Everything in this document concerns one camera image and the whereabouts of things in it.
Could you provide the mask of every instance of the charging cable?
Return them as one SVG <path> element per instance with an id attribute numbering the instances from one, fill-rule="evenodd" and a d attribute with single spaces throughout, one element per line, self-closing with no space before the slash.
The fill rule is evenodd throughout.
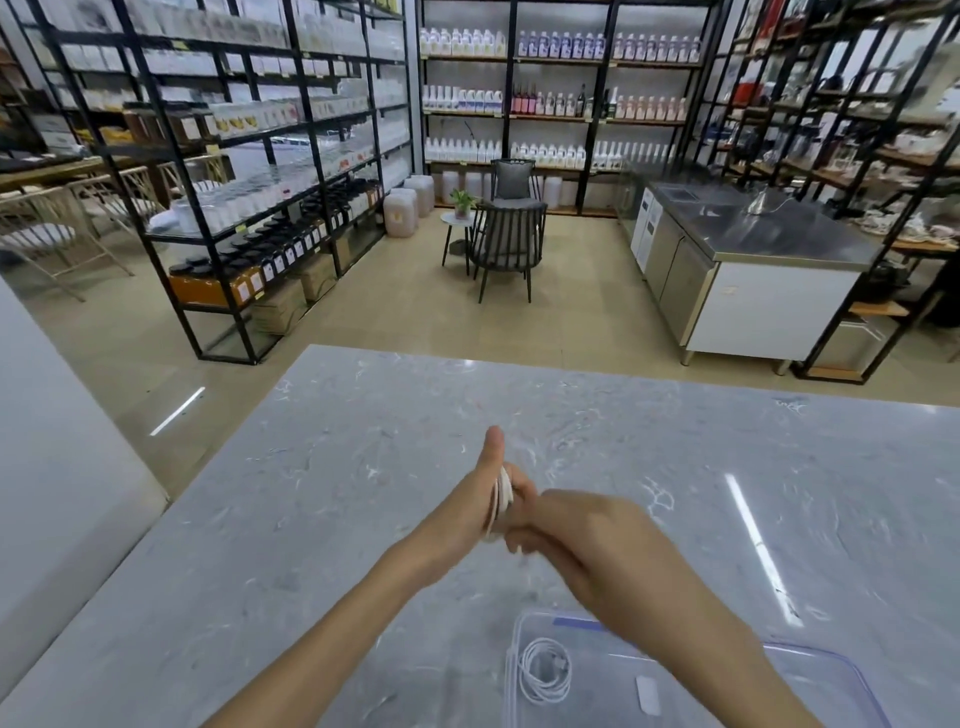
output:
<path id="1" fill-rule="evenodd" d="M 556 640 L 540 637 L 530 642 L 517 661 L 520 691 L 531 703 L 559 703 L 570 692 L 573 663 Z"/>

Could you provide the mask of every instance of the plastic jug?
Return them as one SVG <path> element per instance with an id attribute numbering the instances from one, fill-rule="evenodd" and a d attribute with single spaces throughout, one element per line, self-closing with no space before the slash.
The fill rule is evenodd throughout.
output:
<path id="1" fill-rule="evenodd" d="M 383 201 L 383 221 L 391 237 L 413 235 L 417 231 L 417 192 L 401 187 L 387 195 Z"/>

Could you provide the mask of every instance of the metal shelving unit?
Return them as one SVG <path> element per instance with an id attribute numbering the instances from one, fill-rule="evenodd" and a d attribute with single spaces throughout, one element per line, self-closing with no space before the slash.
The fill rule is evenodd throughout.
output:
<path id="1" fill-rule="evenodd" d="M 377 203 L 374 206 L 355 215 L 343 207 L 339 209 L 332 209 L 330 206 L 330 201 L 331 196 L 334 195 L 336 190 L 339 188 L 338 185 L 345 182 L 349 178 L 352 178 L 353 175 L 361 169 L 373 165 L 376 167 L 376 179 L 373 182 L 375 183 L 376 188 L 380 190 L 380 193 L 382 193 L 383 158 L 389 154 L 397 152 L 398 150 L 404 149 L 410 144 L 410 141 L 407 140 L 394 146 L 390 150 L 381 150 L 379 125 L 376 123 L 375 118 L 388 111 L 407 109 L 409 124 L 409 82 L 404 82 L 406 86 L 406 102 L 402 104 L 391 104 L 378 109 L 374 102 L 373 93 L 373 79 L 374 76 L 379 76 L 381 66 L 403 66 L 406 63 L 407 54 L 405 42 L 405 17 L 401 14 L 390 12 L 389 10 L 381 8 L 367 0 L 332 0 L 319 2 L 318 4 L 322 8 L 321 12 L 336 12 L 340 13 L 341 16 L 343 16 L 342 13 L 348 13 L 358 18 L 358 22 L 363 34 L 364 45 L 366 47 L 366 55 L 345 56 L 335 53 L 319 53 L 315 51 L 301 50 L 292 0 L 281 0 L 283 20 L 285 21 L 286 26 L 285 31 L 289 41 L 289 47 L 287 48 L 246 45 L 242 43 L 219 42 L 214 40 L 145 36 L 138 34 L 134 29 L 130 13 L 128 12 L 124 0 L 112 0 L 113 9 L 115 10 L 117 18 L 119 19 L 121 27 L 120 32 L 90 33 L 67 31 L 59 29 L 51 23 L 51 21 L 44 14 L 39 0 L 26 0 L 26 2 L 32 12 L 33 20 L 32 22 L 24 22 L 21 18 L 19 19 L 19 22 L 24 29 L 39 31 L 50 52 L 53 54 L 57 68 L 47 69 L 47 71 L 49 72 L 50 70 L 56 70 L 57 73 L 60 73 L 66 83 L 66 86 L 69 88 L 77 105 L 77 113 L 81 116 L 84 126 L 86 126 L 93 135 L 94 143 L 91 145 L 91 150 L 95 154 L 103 157 L 106 167 L 109 170 L 109 174 L 112 177 L 113 186 L 123 200 L 125 209 L 127 211 L 127 216 L 135 227 L 141 241 L 143 242 L 143 245 L 147 251 L 147 255 L 156 270 L 156 274 L 163 285 L 164 291 L 166 292 L 170 304 L 180 321 L 183 331 L 186 334 L 194 353 L 198 358 L 209 361 L 243 364 L 259 363 L 264 359 L 267 353 L 273 348 L 273 346 L 281 337 L 278 335 L 260 333 L 259 337 L 263 338 L 264 341 L 262 344 L 255 345 L 252 337 L 252 329 L 250 327 L 250 316 L 245 312 L 248 308 L 250 308 L 251 305 L 255 303 L 256 300 L 262 298 L 265 294 L 269 294 L 272 289 L 280 285 L 284 280 L 289 279 L 290 274 L 299 269 L 302 261 L 310 259 L 310 255 L 301 254 L 301 256 L 297 257 L 295 262 L 291 262 L 290 267 L 286 268 L 282 273 L 277 271 L 274 279 L 266 283 L 264 290 L 261 290 L 256 295 L 251 295 L 248 299 L 239 303 L 231 290 L 232 281 L 227 275 L 225 260 L 222 258 L 222 254 L 218 251 L 217 245 L 218 243 L 224 243 L 226 241 L 242 240 L 246 234 L 252 232 L 253 226 L 266 221 L 269 218 L 276 220 L 282 218 L 285 219 L 289 224 L 297 226 L 293 229 L 293 232 L 296 234 L 303 234 L 306 237 L 315 236 L 318 238 L 315 246 L 311 242 L 311 245 L 306 247 L 312 248 L 312 252 L 314 253 L 323 251 L 330 254 L 333 259 L 337 276 L 340 277 L 382 236 L 383 230 L 379 225 L 376 224 L 375 221 L 375 215 L 379 210 L 379 200 L 382 199 L 382 194 L 375 195 Z M 198 10 L 203 11 L 204 0 L 197 0 L 197 4 Z M 236 0 L 228 0 L 228 9 L 231 15 L 239 16 L 241 14 L 238 10 Z M 401 38 L 404 43 L 404 59 L 402 61 L 372 57 L 368 29 L 376 27 L 376 23 L 378 22 L 395 22 L 403 24 L 404 32 L 402 33 Z M 156 114 L 157 123 L 162 131 L 162 143 L 159 143 L 156 146 L 145 146 L 117 144 L 111 145 L 105 142 L 104 137 L 98 128 L 98 124 L 95 122 L 94 112 L 88 107 L 84 99 L 84 87 L 82 85 L 81 77 L 88 72 L 72 69 L 63 53 L 62 45 L 70 43 L 114 48 L 119 52 L 120 57 L 124 59 L 124 63 L 127 61 L 127 52 L 132 55 L 133 67 L 130 67 L 129 69 L 125 68 L 125 71 L 121 72 L 119 75 L 126 76 L 128 80 L 131 81 L 134 88 L 142 88 L 142 91 L 146 96 L 145 100 L 150 102 L 153 113 Z M 198 78 L 204 78 L 208 81 L 212 80 L 214 83 L 219 82 L 226 101 L 231 100 L 228 85 L 229 83 L 248 84 L 250 87 L 252 100 L 257 102 L 261 100 L 259 92 L 260 86 L 271 84 L 276 78 L 279 78 L 284 83 L 295 86 L 299 91 L 303 117 L 296 124 L 272 128 L 263 132 L 248 133 L 235 137 L 215 138 L 213 140 L 206 139 L 204 142 L 200 143 L 183 144 L 177 142 L 177 136 L 175 135 L 171 119 L 166 112 L 166 107 L 162 100 L 162 95 L 159 88 L 159 84 L 162 81 L 162 74 L 157 75 L 150 70 L 144 55 L 144 51 L 149 49 L 190 52 L 200 51 L 211 54 L 217 71 L 216 76 L 209 79 L 207 77 Z M 239 55 L 243 62 L 244 72 L 227 72 L 225 70 L 226 54 Z M 273 75 L 256 74 L 253 71 L 252 56 L 292 59 L 295 71 L 293 73 Z M 329 75 L 323 79 L 307 76 L 303 68 L 304 60 L 327 61 Z M 334 75 L 333 64 L 336 61 L 341 61 L 347 65 L 348 73 L 346 75 Z M 365 73 L 360 73 L 360 67 L 365 69 Z M 340 78 L 360 78 L 362 76 L 365 76 L 367 80 L 367 109 L 343 114 L 340 116 L 319 119 L 314 118 L 313 110 L 311 109 L 308 87 L 313 85 L 326 85 L 333 87 Z M 325 175 L 317 141 L 318 131 L 333 131 L 339 135 L 341 140 L 344 140 L 347 138 L 348 126 L 352 122 L 367 118 L 370 118 L 373 121 L 372 156 L 364 159 L 358 164 L 355 164 L 348 170 L 339 171 L 335 175 L 330 175 L 329 172 L 327 172 Z M 280 137 L 291 133 L 300 133 L 307 136 L 310 154 L 313 158 L 314 166 L 316 167 L 317 179 L 319 181 L 313 186 L 302 190 L 296 195 L 284 199 L 282 202 L 276 205 L 270 206 L 267 209 L 260 210 L 255 214 L 247 216 L 232 228 L 228 228 L 223 231 L 212 231 L 201 208 L 197 189 L 195 185 L 190 182 L 191 175 L 188 165 L 192 163 L 192 158 L 196 155 L 202 155 L 206 158 L 218 157 L 224 152 L 225 149 L 236 147 L 241 144 L 257 142 L 262 143 L 263 151 L 268 163 L 270 165 L 276 165 L 274 141 L 279 140 Z M 166 162 L 168 165 L 172 164 L 173 169 L 176 171 L 176 176 L 180 180 L 180 192 L 183 199 L 185 199 L 189 204 L 189 207 L 196 218 L 199 232 L 195 235 L 186 235 L 148 231 L 137 209 L 137 200 L 132 196 L 134 193 L 121 177 L 120 167 L 117 163 L 117 157 L 119 156 L 133 156 L 142 163 L 146 164 L 148 168 L 152 169 L 152 171 L 156 174 L 159 174 L 159 172 L 156 170 L 156 166 L 159 163 Z M 319 208 L 322 211 L 319 215 L 310 217 L 305 212 L 305 208 L 302 206 L 302 203 L 308 199 L 314 201 L 313 207 L 319 203 Z M 338 239 L 343 237 L 349 231 L 357 229 L 361 224 L 369 223 L 371 220 L 374 222 L 374 227 L 371 230 L 371 234 L 368 235 L 369 240 L 364 249 L 359 253 L 359 255 L 355 256 L 352 261 L 349 262 L 349 264 L 347 261 L 341 260 L 338 252 L 339 246 L 336 244 Z M 325 231 L 325 235 L 322 238 L 320 238 L 320 234 L 318 232 L 312 232 L 319 230 Z M 202 250 L 204 253 L 206 253 L 209 256 L 209 263 L 213 269 L 214 278 L 220 286 L 220 289 L 223 293 L 223 299 L 226 304 L 211 305 L 205 303 L 181 302 L 174 291 L 164 264 L 161 262 L 157 252 L 156 246 L 158 244 L 165 243 L 196 246 L 199 251 Z M 228 324 L 228 328 L 217 335 L 212 342 L 203 346 L 198 339 L 195 327 L 187 317 L 187 313 L 218 314 L 228 317 L 230 323 Z M 233 336 L 236 336 L 239 340 L 239 348 L 242 353 L 239 355 L 232 352 L 222 353 L 225 348 L 223 345 L 228 340 L 232 340 L 231 337 Z"/>
<path id="2" fill-rule="evenodd" d="M 813 5 L 797 8 L 794 4 L 774 0 L 759 3 L 756 22 L 746 21 L 747 5 L 737 22 L 737 30 L 729 54 L 723 54 L 724 68 L 717 86 L 717 95 L 710 102 L 705 125 L 711 123 L 715 108 L 722 108 L 719 126 L 708 152 L 708 164 L 713 164 L 717 156 L 725 155 L 722 164 L 718 164 L 720 174 L 733 178 L 734 182 L 744 186 L 749 182 L 764 181 L 775 185 L 790 185 L 797 199 L 804 199 L 811 187 L 816 187 L 811 195 L 817 201 L 826 188 L 838 191 L 827 201 L 823 212 L 835 219 L 856 218 L 864 214 L 862 207 L 868 172 L 875 162 L 886 165 L 884 168 L 902 167 L 916 174 L 909 183 L 901 183 L 900 190 L 881 201 L 879 207 L 891 205 L 896 199 L 905 197 L 896 222 L 877 240 L 877 256 L 871 270 L 863 274 L 861 280 L 868 277 L 880 263 L 888 259 L 891 252 L 913 257 L 932 257 L 945 259 L 941 274 L 936 277 L 910 307 L 897 302 L 863 303 L 856 299 L 857 286 L 837 310 L 829 326 L 817 345 L 803 362 L 796 362 L 794 374 L 800 378 L 821 379 L 863 384 L 870 379 L 877 367 L 902 336 L 920 322 L 944 295 L 947 270 L 956 262 L 957 247 L 932 246 L 925 248 L 916 243 L 904 243 L 900 240 L 910 217 L 917 211 L 921 202 L 931 193 L 943 194 L 945 189 L 960 189 L 960 164 L 950 162 L 953 152 L 960 145 L 960 126 L 954 126 L 946 143 L 936 154 L 917 157 L 898 152 L 890 144 L 897 134 L 906 129 L 931 130 L 947 129 L 946 119 L 922 118 L 904 114 L 911 95 L 917 88 L 934 54 L 943 43 L 953 41 L 960 30 L 960 1 L 942 0 L 904 0 L 886 3 L 866 3 L 862 0 L 838 0 L 832 4 Z M 904 23 L 923 20 L 934 25 L 933 33 L 917 57 L 916 63 L 906 76 L 905 83 L 897 91 L 877 90 L 879 73 L 874 66 L 885 40 L 889 41 L 880 57 L 879 68 L 886 68 L 895 49 L 904 35 Z M 846 89 L 822 88 L 830 59 L 840 52 L 835 74 L 842 76 L 847 70 L 857 41 L 866 31 L 874 33 L 873 39 L 853 74 L 852 82 Z M 730 98 L 720 101 L 724 90 L 724 78 L 733 59 L 738 66 L 730 88 Z M 751 91 L 751 99 L 746 104 L 735 104 L 734 93 L 744 77 L 751 62 L 760 61 L 756 74 L 759 85 Z M 773 78 L 764 82 L 764 72 L 771 62 L 779 63 Z M 783 98 L 791 69 L 798 63 L 805 68 L 802 98 Z M 772 83 L 769 98 L 764 104 L 752 106 L 755 93 L 764 83 Z M 863 110 L 867 102 L 889 102 L 892 107 L 883 110 Z M 819 152 L 812 160 L 791 157 L 793 145 L 802 133 L 802 127 L 810 124 L 820 126 L 826 113 L 832 113 L 833 119 L 823 134 Z M 733 124 L 728 140 L 722 138 L 722 132 Z M 748 127 L 756 131 L 755 142 L 740 145 L 741 136 Z M 763 155 L 768 131 L 778 129 L 782 145 L 778 152 Z M 831 154 L 838 142 L 849 137 L 857 140 L 854 158 L 855 172 L 852 176 L 842 174 L 828 166 Z M 694 158 L 699 158 L 702 149 L 708 144 L 707 135 L 701 133 Z M 849 314 L 860 316 L 888 316 L 897 320 L 896 327 L 890 332 L 879 351 L 862 371 L 827 369 L 816 365 L 831 336 L 839 329 L 844 317 Z"/>
<path id="3" fill-rule="evenodd" d="M 426 3 L 429 0 L 420 0 L 420 28 L 426 27 Z M 484 118 L 502 118 L 502 131 L 501 131 L 501 147 L 503 149 L 503 155 L 507 157 L 510 150 L 510 131 L 511 125 L 516 122 L 546 122 L 554 124 L 587 124 L 587 137 L 585 140 L 584 147 L 587 152 L 587 160 L 584 165 L 584 169 L 580 170 L 569 170 L 569 169 L 555 169 L 555 168 L 542 168 L 538 167 L 537 172 L 542 171 L 543 174 L 559 174 L 559 173 L 576 173 L 577 177 L 577 199 L 576 205 L 574 208 L 560 208 L 556 210 L 550 210 L 552 214 L 576 214 L 587 217 L 614 217 L 615 213 L 611 210 L 597 210 L 589 209 L 584 207 L 584 199 L 587 195 L 587 185 L 592 178 L 595 178 L 599 175 L 615 175 L 618 174 L 616 171 L 612 170 L 593 170 L 591 169 L 593 162 L 593 152 L 596 145 L 596 139 L 600 128 L 606 124 L 612 125 L 633 125 L 638 127 L 662 127 L 667 129 L 672 129 L 673 132 L 670 135 L 670 142 L 667 145 L 667 148 L 674 146 L 676 144 L 676 152 L 674 162 L 679 164 L 682 162 L 686 147 L 689 144 L 690 138 L 692 137 L 694 124 L 697 118 L 697 109 L 700 107 L 700 104 L 703 100 L 703 95 L 707 87 L 707 76 L 704 73 L 705 68 L 710 68 L 712 54 L 716 52 L 716 48 L 719 44 L 720 36 L 723 33 L 723 28 L 726 25 L 727 18 L 730 14 L 730 9 L 732 6 L 731 0 L 611 0 L 611 2 L 603 2 L 602 0 L 485 0 L 486 2 L 496 2 L 496 3 L 508 3 L 510 6 L 510 19 L 508 24 L 507 32 L 507 58 L 487 58 L 487 57 L 473 57 L 473 56 L 438 56 L 438 55 L 424 55 L 423 53 L 418 54 L 419 63 L 420 63 L 420 83 L 426 87 L 429 85 L 427 69 L 430 62 L 434 61 L 457 61 L 457 62 L 470 62 L 470 63 L 506 63 L 506 79 L 504 82 L 503 88 L 503 108 L 504 112 L 502 114 L 473 114 L 473 113 L 464 113 L 455 110 L 449 111 L 425 111 L 423 113 L 424 123 L 421 124 L 421 148 L 425 148 L 426 137 L 428 137 L 428 121 L 431 116 L 453 116 L 453 117 L 484 117 Z M 607 39 L 606 47 L 604 49 L 603 59 L 554 59 L 554 58 L 526 58 L 518 57 L 516 55 L 516 44 L 517 44 L 517 11 L 518 7 L 521 4 L 525 3 L 537 3 L 537 4 L 554 4 L 554 5 L 584 5 L 584 6 L 596 6 L 599 8 L 606 9 L 606 17 L 604 20 L 604 36 Z M 694 63 L 680 63 L 680 62 L 668 62 L 668 61 L 629 61 L 623 59 L 614 59 L 612 57 L 613 49 L 613 38 L 616 32 L 616 23 L 619 16 L 620 10 L 626 7 L 640 7 L 640 6 L 649 6 L 649 7 L 677 7 L 677 8 L 703 8 L 706 10 L 704 16 L 704 23 L 701 28 L 699 37 L 703 39 L 701 59 Z M 543 116 L 535 114 L 518 114 L 510 111 L 511 100 L 512 100 L 512 89 L 514 87 L 514 74 L 516 69 L 519 66 L 533 66 L 533 65 L 551 65 L 551 66 L 572 66 L 572 67 L 583 67 L 587 69 L 595 69 L 596 76 L 594 78 L 593 85 L 593 115 L 591 118 L 579 118 L 579 117 L 558 117 L 558 116 Z M 643 69 L 654 69 L 654 70 L 675 70 L 677 72 L 683 72 L 686 74 L 686 83 L 684 86 L 684 97 L 689 98 L 689 104 L 687 105 L 687 116 L 685 121 L 653 121 L 653 120 L 634 120 L 634 119 L 615 119 L 612 117 L 604 117 L 601 113 L 600 107 L 602 106 L 601 100 L 604 96 L 604 91 L 607 87 L 607 76 L 608 72 L 612 68 L 632 68 L 637 70 Z M 424 168 L 432 167 L 443 167 L 448 168 L 450 166 L 464 166 L 470 168 L 484 168 L 489 165 L 485 164 L 475 164 L 472 162 L 456 162 L 456 161 L 424 161 Z"/>

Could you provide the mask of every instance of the finger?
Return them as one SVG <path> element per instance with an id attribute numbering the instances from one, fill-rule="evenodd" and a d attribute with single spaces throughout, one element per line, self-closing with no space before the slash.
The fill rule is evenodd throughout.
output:
<path id="1" fill-rule="evenodd" d="M 529 478 L 527 473 L 510 462 L 505 462 L 503 467 L 506 469 L 507 475 L 510 476 L 510 484 L 514 487 L 515 495 L 524 500 L 532 500 L 537 497 L 537 486 L 534 485 L 534 481 Z"/>
<path id="2" fill-rule="evenodd" d="M 587 595 L 587 570 L 563 544 L 534 528 L 515 528 L 507 532 L 504 540 L 511 553 L 516 553 L 519 548 L 523 553 L 541 554 L 557 570 L 574 596 L 580 599 Z"/>
<path id="3" fill-rule="evenodd" d="M 503 449 L 503 430 L 496 425 L 489 427 L 474 471 L 482 475 L 484 480 L 493 483 L 503 467 Z"/>

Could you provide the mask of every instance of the white cable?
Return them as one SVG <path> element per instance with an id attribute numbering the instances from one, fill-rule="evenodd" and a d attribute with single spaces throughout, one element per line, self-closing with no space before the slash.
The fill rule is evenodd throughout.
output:
<path id="1" fill-rule="evenodd" d="M 556 640 L 540 637 L 530 642 L 516 667 L 520 691 L 531 703 L 559 703 L 570 692 L 573 663 Z"/>

